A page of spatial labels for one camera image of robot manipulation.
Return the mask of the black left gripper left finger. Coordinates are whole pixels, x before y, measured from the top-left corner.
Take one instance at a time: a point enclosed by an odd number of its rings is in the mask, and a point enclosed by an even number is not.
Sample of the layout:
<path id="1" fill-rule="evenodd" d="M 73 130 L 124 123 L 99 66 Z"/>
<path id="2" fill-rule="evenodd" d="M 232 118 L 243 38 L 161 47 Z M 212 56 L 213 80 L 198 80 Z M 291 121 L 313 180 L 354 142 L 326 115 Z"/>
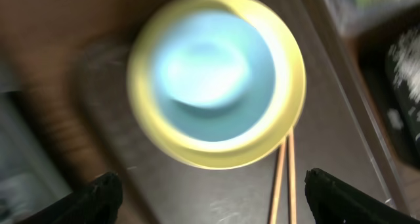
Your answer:
<path id="1" fill-rule="evenodd" d="M 121 179 L 107 172 L 19 224 L 114 224 L 122 202 Z"/>

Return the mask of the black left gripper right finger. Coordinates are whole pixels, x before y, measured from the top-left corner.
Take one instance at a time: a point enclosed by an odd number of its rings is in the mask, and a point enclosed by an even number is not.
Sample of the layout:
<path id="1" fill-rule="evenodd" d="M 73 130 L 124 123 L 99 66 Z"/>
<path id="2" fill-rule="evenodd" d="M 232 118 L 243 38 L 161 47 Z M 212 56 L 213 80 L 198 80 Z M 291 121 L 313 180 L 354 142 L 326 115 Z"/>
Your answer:
<path id="1" fill-rule="evenodd" d="M 308 170 L 304 181 L 316 224 L 419 224 L 322 169 Z"/>

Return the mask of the light blue bowl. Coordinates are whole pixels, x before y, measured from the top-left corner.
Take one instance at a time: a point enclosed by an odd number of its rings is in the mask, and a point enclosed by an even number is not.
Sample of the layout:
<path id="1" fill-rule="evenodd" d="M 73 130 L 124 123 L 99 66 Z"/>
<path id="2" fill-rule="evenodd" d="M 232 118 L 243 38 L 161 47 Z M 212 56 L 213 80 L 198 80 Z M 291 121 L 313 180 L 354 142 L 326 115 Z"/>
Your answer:
<path id="1" fill-rule="evenodd" d="M 274 62 L 260 33 L 226 11 L 177 20 L 152 58 L 161 113 L 183 134 L 224 141 L 252 128 L 274 90 Z"/>

